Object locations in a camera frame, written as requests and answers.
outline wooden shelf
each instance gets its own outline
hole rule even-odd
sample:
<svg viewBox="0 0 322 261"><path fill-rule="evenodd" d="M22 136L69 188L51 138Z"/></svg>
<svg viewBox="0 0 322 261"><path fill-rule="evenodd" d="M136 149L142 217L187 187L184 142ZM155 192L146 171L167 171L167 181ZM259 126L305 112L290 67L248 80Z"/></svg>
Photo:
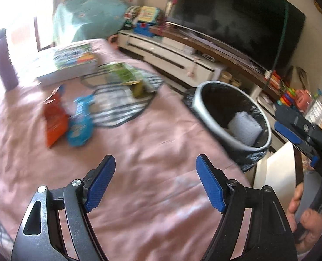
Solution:
<svg viewBox="0 0 322 261"><path fill-rule="evenodd" d="M198 40L195 40L189 36L182 34L176 28L163 27L162 32L160 32L159 26L152 26L150 27L150 31L153 34L161 35L163 37L172 39L174 41L178 41L182 44L185 44L189 47L192 47L202 53L205 53L213 57L215 60L238 71L240 74L242 74L243 76L245 76L246 78L248 78L250 81L252 81L253 83L255 83L257 86L261 88L264 88L267 83L264 76L257 70L247 66L246 64L236 60L233 57L226 55L223 52L220 52ZM271 96L275 100L280 98L280 92L277 89L273 88L271 85L269 85L265 89L265 93Z"/></svg>

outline orange toy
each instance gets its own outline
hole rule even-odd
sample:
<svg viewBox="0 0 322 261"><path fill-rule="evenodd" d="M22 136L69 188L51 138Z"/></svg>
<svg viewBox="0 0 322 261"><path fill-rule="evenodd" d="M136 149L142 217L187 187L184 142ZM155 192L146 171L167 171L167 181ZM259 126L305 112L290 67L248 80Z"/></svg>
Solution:
<svg viewBox="0 0 322 261"><path fill-rule="evenodd" d="M295 105L301 112L305 112L311 102L312 96L307 90L296 90Z"/></svg>
<svg viewBox="0 0 322 261"><path fill-rule="evenodd" d="M61 95L64 87L61 85L55 89L52 95L44 102L44 116L46 119L47 147L51 147L69 126L69 115L61 105Z"/></svg>

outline black tv screen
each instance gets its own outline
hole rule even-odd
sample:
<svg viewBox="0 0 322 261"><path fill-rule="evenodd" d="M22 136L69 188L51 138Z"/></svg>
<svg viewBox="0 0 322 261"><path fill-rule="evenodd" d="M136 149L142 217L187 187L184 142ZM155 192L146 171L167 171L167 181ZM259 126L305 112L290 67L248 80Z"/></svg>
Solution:
<svg viewBox="0 0 322 261"><path fill-rule="evenodd" d="M285 26L275 67L283 74L305 15L286 0L178 0L167 21L222 41L267 70L273 68Z"/></svg>

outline book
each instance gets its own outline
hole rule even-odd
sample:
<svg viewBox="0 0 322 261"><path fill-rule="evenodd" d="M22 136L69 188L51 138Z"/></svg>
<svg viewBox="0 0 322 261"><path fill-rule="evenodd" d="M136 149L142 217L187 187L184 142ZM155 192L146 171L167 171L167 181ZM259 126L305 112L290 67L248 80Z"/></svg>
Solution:
<svg viewBox="0 0 322 261"><path fill-rule="evenodd" d="M98 60L90 44L41 51L28 66L42 86L97 72Z"/></svg>

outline black trash can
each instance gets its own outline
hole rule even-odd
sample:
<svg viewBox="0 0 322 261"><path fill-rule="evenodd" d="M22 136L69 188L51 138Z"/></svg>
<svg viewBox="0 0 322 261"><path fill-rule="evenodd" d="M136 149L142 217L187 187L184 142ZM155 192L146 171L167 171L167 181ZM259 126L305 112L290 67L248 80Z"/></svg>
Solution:
<svg viewBox="0 0 322 261"><path fill-rule="evenodd" d="M207 81L187 91L184 103L202 121L243 172L261 160L271 145L272 133L260 107L242 90L219 81ZM225 129L237 112L247 112L262 128L253 146L246 145Z"/></svg>

